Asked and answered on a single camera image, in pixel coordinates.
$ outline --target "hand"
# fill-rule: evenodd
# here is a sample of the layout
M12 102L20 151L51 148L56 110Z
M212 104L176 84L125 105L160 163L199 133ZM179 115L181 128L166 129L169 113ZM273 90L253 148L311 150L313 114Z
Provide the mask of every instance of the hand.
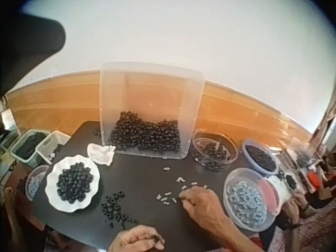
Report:
M282 205L282 210L286 213L287 217L291 220L293 225L299 223L300 211L298 205L295 203L294 198L291 198L289 201L285 202Z
M296 190L293 194L295 203L301 208L305 209L308 206L308 201L301 190Z
M145 252L152 248L164 249L164 239L153 227L143 225L120 232L108 252Z
M223 222L229 221L217 195L210 189L194 186L182 191L179 198L190 217L214 235L222 228Z

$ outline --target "orange wall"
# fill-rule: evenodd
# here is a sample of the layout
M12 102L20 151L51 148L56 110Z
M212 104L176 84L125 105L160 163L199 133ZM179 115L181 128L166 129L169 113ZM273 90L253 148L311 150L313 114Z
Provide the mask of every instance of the orange wall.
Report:
M85 121L99 121L99 71L46 79L7 95L18 127L73 134ZM279 146L311 134L267 105L232 89L206 82L196 128L229 135L238 145L245 138Z

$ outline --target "white wall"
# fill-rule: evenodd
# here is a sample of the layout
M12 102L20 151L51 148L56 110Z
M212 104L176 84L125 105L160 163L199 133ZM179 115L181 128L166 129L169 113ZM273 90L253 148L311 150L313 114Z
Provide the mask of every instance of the white wall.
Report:
M60 21L67 39L14 89L107 60L162 62L199 70L310 132L331 97L336 35L308 1L36 0L24 10Z

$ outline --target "plastic bowl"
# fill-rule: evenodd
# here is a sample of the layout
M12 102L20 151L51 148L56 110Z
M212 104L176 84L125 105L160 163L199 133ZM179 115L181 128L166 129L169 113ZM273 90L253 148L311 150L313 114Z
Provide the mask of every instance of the plastic bowl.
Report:
M276 168L274 171L267 171L265 170L264 168L262 168L260 165L258 165L253 159L252 157L248 154L247 150L246 150L246 146L247 145L252 145L252 146L255 146L261 150L263 150L264 152L266 152L268 155L271 156L272 160L275 162L275 165L276 165ZM241 150L243 151L243 154L247 160L247 163L248 163L248 166L255 170L256 172L260 173L261 175L275 175L278 173L279 171L279 165L276 161L276 159L274 158L274 156L272 155L272 153L269 151L269 149L262 145L262 144L259 144L257 143L256 141L252 140L252 139L245 139L243 141L243 144L241 146Z
M46 173L48 170L49 166L48 165L40 165L38 167L36 167L35 169L33 169L33 171L28 175L27 181L26 181L26 185L25 185L25 191L26 191L26 196L30 201L33 201L34 195L31 195L29 193L28 190L28 186L30 184L30 182L32 181L32 177L35 177L36 175L40 174L40 173Z
M228 201L228 195L226 192L227 186L230 186L232 188L235 184L239 183L240 181L245 181L248 186L254 187L263 197L264 203L267 207L266 220L258 228L252 228L246 226L243 222L241 222L241 220L236 216L234 210L231 208L230 203ZM252 232L261 232L266 230L267 228L270 227L270 225L272 225L276 217L275 213L270 211L268 208L269 206L276 205L276 197L274 193L270 193L273 192L273 190L269 185L269 183L263 183L264 181L265 179L260 174L249 168L237 168L229 173L224 182L223 203L228 216L233 220L233 222L236 225Z
M216 143L218 147L222 146L230 156L229 160L216 159L203 151L209 143ZM197 130L193 134L191 144L191 154L196 162L204 166L207 170L219 172L228 168L238 158L238 150L234 141L224 135L211 133L206 130Z

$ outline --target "plastic container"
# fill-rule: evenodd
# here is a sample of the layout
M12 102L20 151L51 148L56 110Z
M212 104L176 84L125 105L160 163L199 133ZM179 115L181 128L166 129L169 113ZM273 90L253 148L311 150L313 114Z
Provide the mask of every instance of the plastic container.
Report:
M142 151L137 147L117 153L182 159L186 157L204 88L203 75L194 70L143 62L108 62L100 74L100 125L102 144L110 145L111 131L120 113L137 113L143 121L177 120L177 152Z
M265 182L265 179L260 174L248 168L237 168L229 173L224 182L223 203L228 216L233 220L233 222L236 225L246 230L252 232L261 232L263 230L266 230L274 222L276 213L273 213L267 208L267 216L264 223L258 228L251 228L249 226L246 226L243 222L241 222L241 220L236 216L234 210L231 208L230 203L228 201L228 195L226 192L227 186L230 186L232 188L235 184L239 183L240 181L245 181L248 186L254 187L262 195L264 203L266 204L267 207L276 206L277 204L274 193L270 193L273 192L271 186L269 185L268 182Z
M16 155L15 153L16 153L17 149L20 148L21 145L23 145L26 142L28 137L35 134L36 132L45 133L47 136L50 134L50 131L46 131L46 130L28 130L17 140L17 142L13 145L13 147L11 148L11 151L10 151L10 154L16 160L19 160L20 162L25 163L26 165L28 165L32 168L37 167L39 165L39 163L42 161L42 157L36 152L36 148L35 148L35 151L33 152L33 154L26 160L22 159L20 156Z
M252 158L251 156L248 154L247 150L246 150L246 146L247 145L252 145L252 146L255 146L261 150L263 150L264 152L266 152L268 155L270 155L270 157L273 159L273 161L275 162L276 164L276 168L274 171L267 171L265 170L264 168L262 168L260 165L258 165ZM274 156L272 155L272 153L270 152L270 150L262 145L262 144L259 144L257 143L256 141L252 140L252 139L245 139L243 141L243 144L241 146L241 150L243 151L243 154L247 160L247 163L249 165L249 167L253 170L255 170L256 172L260 173L261 175L275 175L278 173L279 171L279 165L278 165L278 162L276 161L276 159L274 158Z
M28 175L27 181L26 181L26 185L25 185L25 192L26 192L26 196L30 201L33 201L34 195L31 195L29 193L29 189L28 186L30 184L30 182L32 181L32 177L35 177L36 175L40 174L40 173L44 173L44 175L46 174L47 170L48 170L49 166L48 165L40 165L38 167L36 167L35 169L33 169L33 171Z
M214 144L216 150L222 149L227 152L226 159L217 159L210 156L205 148L209 144ZM224 134L215 134L206 130L197 130L193 134L191 154L196 162L204 166L207 170L220 172L228 168L238 158L238 150L234 141Z
M9 150L11 146L14 144L14 142L18 139L18 137L19 137L19 132L17 131L17 128L15 128L1 142L0 147L4 149L5 151Z
M65 145L70 139L69 135L66 135L58 130L52 132L42 142L36 146L36 152L48 163L51 164L50 155L54 152L57 145Z

